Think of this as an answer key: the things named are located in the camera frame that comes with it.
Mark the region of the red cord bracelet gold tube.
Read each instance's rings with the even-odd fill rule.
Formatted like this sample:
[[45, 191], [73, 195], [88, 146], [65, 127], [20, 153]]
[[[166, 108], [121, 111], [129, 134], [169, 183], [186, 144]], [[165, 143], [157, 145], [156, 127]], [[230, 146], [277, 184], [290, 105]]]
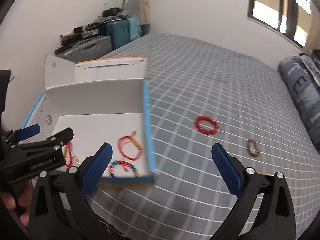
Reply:
[[65, 166], [67, 168], [71, 167], [71, 166], [80, 166], [80, 161], [77, 158], [77, 156], [73, 153], [73, 144], [72, 142], [68, 142], [67, 144], [65, 144], [65, 146], [63, 146], [62, 148], [62, 152], [63, 152], [63, 156], [65, 158], [66, 164]]

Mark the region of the red cord bracelet gold charm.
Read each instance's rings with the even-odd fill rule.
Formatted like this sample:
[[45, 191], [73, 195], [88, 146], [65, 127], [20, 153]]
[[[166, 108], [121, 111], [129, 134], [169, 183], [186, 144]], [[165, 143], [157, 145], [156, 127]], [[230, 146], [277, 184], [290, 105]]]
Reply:
[[117, 148], [118, 152], [124, 159], [130, 161], [137, 161], [143, 154], [143, 146], [136, 139], [137, 132], [133, 131], [129, 135], [125, 135], [118, 139]]

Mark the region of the open white cardboard box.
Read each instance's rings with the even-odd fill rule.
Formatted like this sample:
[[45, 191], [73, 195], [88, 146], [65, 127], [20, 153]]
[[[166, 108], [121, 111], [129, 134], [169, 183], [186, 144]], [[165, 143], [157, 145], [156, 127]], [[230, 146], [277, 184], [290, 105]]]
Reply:
[[[44, 92], [24, 125], [38, 124], [31, 138], [43, 140], [65, 128], [74, 132], [73, 153], [80, 163], [103, 143], [112, 146], [112, 160], [102, 187], [151, 186], [156, 165], [149, 114], [146, 57], [103, 58], [74, 63], [53, 55], [44, 59]], [[137, 132], [143, 146], [137, 161], [118, 152], [119, 138]]]

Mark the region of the grey suitcase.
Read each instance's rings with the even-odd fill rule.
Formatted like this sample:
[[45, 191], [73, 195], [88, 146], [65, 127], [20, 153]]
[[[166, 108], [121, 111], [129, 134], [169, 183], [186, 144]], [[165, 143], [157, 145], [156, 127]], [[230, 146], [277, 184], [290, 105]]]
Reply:
[[83, 40], [71, 48], [55, 53], [57, 57], [75, 63], [99, 59], [112, 51], [112, 40], [110, 36], [98, 36]]

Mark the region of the clutter on suitcases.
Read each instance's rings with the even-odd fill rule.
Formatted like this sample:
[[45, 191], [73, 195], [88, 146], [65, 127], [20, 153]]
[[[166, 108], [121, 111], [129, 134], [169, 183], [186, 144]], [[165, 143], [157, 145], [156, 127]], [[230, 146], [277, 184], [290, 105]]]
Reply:
[[106, 24], [109, 22], [125, 20], [129, 17], [129, 12], [125, 9], [112, 7], [104, 10], [93, 22], [74, 28], [72, 31], [61, 34], [61, 46], [68, 46], [75, 44], [78, 41], [96, 37], [99, 35], [106, 36]]

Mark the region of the teal suitcase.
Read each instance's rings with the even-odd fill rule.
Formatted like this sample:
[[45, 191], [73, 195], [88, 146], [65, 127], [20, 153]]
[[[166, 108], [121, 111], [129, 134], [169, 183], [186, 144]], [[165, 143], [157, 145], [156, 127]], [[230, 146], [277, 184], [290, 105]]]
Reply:
[[112, 49], [116, 50], [134, 40], [141, 38], [142, 29], [139, 17], [111, 21], [106, 24], [107, 35], [111, 37]]

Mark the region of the folded blue grey duvet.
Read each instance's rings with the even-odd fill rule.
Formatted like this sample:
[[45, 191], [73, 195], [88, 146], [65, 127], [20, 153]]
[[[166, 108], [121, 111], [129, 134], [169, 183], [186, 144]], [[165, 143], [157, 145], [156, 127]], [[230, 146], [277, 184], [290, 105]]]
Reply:
[[319, 150], [319, 81], [307, 70], [300, 55], [281, 61], [278, 72], [287, 85], [312, 143]]

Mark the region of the grey checked bed sheet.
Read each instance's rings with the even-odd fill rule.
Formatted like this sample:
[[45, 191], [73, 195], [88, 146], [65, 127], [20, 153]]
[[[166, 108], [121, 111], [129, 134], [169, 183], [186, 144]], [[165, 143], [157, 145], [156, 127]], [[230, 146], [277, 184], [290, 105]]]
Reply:
[[88, 201], [131, 239], [209, 239], [236, 202], [211, 158], [216, 142], [244, 166], [282, 172], [301, 235], [319, 211], [319, 154], [278, 72], [219, 46], [149, 34], [110, 56], [148, 58], [156, 157], [150, 188], [97, 189]]

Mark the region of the blue patterned pillow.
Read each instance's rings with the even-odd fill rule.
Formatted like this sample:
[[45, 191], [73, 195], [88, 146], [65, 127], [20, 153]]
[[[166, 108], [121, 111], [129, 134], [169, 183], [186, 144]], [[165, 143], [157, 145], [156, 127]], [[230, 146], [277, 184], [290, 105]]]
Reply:
[[313, 78], [317, 81], [319, 81], [319, 68], [314, 63], [314, 61], [306, 54], [301, 54], [300, 57], [302, 58], [302, 61], [307, 68], [307, 70], [310, 72], [310, 74], [313, 76]]

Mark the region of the beige curtain left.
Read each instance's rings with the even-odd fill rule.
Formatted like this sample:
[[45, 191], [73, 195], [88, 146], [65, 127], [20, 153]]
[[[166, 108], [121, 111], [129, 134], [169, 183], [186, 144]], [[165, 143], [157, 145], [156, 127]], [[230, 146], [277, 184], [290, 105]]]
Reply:
[[138, 0], [138, 5], [141, 25], [149, 25], [151, 23], [151, 9], [149, 0]]

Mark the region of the dark framed window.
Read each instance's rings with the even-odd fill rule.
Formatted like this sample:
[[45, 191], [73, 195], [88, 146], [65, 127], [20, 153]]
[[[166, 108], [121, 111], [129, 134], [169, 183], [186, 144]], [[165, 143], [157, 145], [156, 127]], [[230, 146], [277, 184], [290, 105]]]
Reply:
[[315, 0], [249, 0], [248, 17], [271, 28], [300, 48], [319, 31]]

